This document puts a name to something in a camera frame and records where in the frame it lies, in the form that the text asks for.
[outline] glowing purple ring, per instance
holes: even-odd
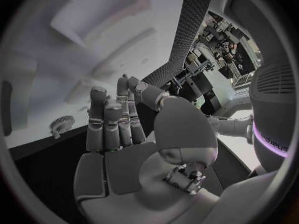
[[[270,151],[274,152],[275,154],[277,154],[277,155],[279,155],[279,156],[281,156],[281,157],[283,157],[283,158],[286,158],[286,157],[288,156],[288,153],[283,152],[283,151],[280,150],[280,149],[276,149],[276,148],[274,148],[272,145],[270,145],[269,143],[267,143],[267,142],[263,139],[261,133],[258,131],[258,129],[257,129],[257,127],[256,127],[256,125],[255,125],[254,122],[253,122],[253,124],[252,124],[252,130],[253,130],[253,133],[254,133],[255,137],[258,139],[258,141],[259,141],[262,145],[264,145],[267,149],[269,149]]]

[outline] purple light ring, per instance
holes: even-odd
[[[288,156],[288,153],[280,150],[280,149],[277,149],[277,148],[274,148],[272,145],[270,145],[269,143],[267,143],[261,133],[258,131],[257,127],[256,127],[256,124],[253,122],[253,125],[252,125],[252,130],[253,130],[253,133],[255,135],[255,137],[258,139],[258,141],[264,145],[267,149],[269,149],[270,151],[274,152],[275,154],[283,157],[283,158],[286,158]]]

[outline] speaker grille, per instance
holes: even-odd
[[[279,65],[265,70],[258,77],[257,88],[266,94],[289,94],[295,92],[294,78],[289,65]]]

